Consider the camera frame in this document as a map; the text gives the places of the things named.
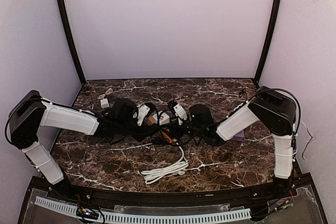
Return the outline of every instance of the black vertical pole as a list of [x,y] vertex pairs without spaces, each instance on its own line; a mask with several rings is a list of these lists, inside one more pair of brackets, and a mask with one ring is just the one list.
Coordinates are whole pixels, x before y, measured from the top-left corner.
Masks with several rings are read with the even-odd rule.
[[67,38],[67,42],[68,42],[68,46],[69,46],[70,53],[71,53],[71,56],[72,56],[72,60],[74,62],[73,64],[75,64],[77,75],[78,75],[78,78],[79,78],[81,84],[84,85],[85,82],[86,82],[86,79],[85,79],[85,76],[84,76],[82,66],[81,66],[80,61],[79,61],[79,57],[78,57],[77,50],[76,50],[76,47],[75,47],[74,38],[72,37],[70,24],[69,24],[69,19],[68,19],[67,11],[66,11],[66,8],[65,8],[65,2],[64,2],[64,0],[57,0],[57,3],[58,3],[59,13],[61,15],[61,20],[62,20],[62,23],[63,23],[64,33],[65,33],[65,36]]
[[267,29],[267,33],[266,33],[265,42],[264,42],[263,51],[261,52],[261,56],[260,56],[258,68],[257,68],[257,71],[256,71],[256,75],[254,76],[254,81],[256,83],[258,83],[260,81],[261,74],[263,73],[263,69],[264,69],[264,66],[265,66],[268,50],[269,50],[269,47],[270,47],[271,41],[272,41],[272,36],[273,36],[274,28],[275,28],[275,23],[277,21],[279,6],[280,6],[280,0],[273,0],[272,12],[271,12],[271,16],[270,16],[270,19],[269,19],[269,24],[268,24],[268,29]]

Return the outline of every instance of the light purple wall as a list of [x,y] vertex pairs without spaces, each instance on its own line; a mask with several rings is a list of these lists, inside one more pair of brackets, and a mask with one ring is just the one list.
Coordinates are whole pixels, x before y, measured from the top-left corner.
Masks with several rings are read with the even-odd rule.
[[66,0],[88,79],[253,77],[272,0]]
[[[56,0],[0,0],[0,223],[17,223],[35,170],[4,139],[10,110],[31,89],[71,104],[80,88]],[[57,131],[43,129],[50,148]]]
[[336,223],[336,0],[281,0],[279,16],[261,84],[297,95],[302,120],[299,163],[311,172],[329,223]]

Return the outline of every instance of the coiled white cable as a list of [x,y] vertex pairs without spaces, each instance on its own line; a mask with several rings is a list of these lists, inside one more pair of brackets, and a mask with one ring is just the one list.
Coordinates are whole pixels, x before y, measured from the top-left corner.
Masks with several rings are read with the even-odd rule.
[[179,146],[179,149],[182,152],[181,158],[174,164],[167,166],[165,168],[158,168],[153,170],[144,170],[141,172],[142,175],[145,175],[145,183],[150,185],[159,179],[163,178],[166,175],[183,175],[185,173],[185,169],[189,166],[189,162],[184,157],[184,151],[182,147]]
[[99,100],[102,100],[104,99],[107,95],[110,95],[113,93],[113,89],[112,88],[109,88],[104,94],[101,94],[100,96],[98,96],[98,99]]

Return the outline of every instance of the white cable tray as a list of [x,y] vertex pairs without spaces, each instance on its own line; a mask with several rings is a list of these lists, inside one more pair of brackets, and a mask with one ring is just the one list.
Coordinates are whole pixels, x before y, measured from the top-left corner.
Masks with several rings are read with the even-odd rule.
[[[50,198],[36,197],[35,204],[60,214],[76,218],[77,206],[72,203],[61,203]],[[149,215],[128,215],[115,212],[102,211],[105,216],[105,223],[113,224],[218,224],[251,218],[250,209],[235,210],[230,212],[219,212],[208,215],[186,215],[186,216],[149,216]],[[102,222],[99,215],[96,222]]]

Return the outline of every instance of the brown marble surface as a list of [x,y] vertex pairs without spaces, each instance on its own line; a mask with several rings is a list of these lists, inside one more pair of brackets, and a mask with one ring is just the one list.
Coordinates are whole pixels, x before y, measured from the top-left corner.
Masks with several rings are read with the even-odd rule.
[[[211,109],[215,121],[228,115],[244,101],[238,93],[246,88],[249,96],[256,91],[250,79],[146,79],[88,81],[75,107],[101,111],[98,96],[108,88],[110,105],[116,98],[129,98],[136,104],[153,102],[158,109],[176,100],[188,111],[202,103]],[[144,183],[140,171],[161,168],[176,162],[181,152],[176,147],[154,146],[150,139],[142,143],[127,138],[116,145],[81,133],[62,131],[52,151],[70,181],[101,189],[153,193],[192,192],[231,189],[271,181],[274,173],[274,141],[269,131],[257,122],[245,129],[242,142],[228,141],[220,147],[202,142],[185,145],[189,167],[184,175]]]

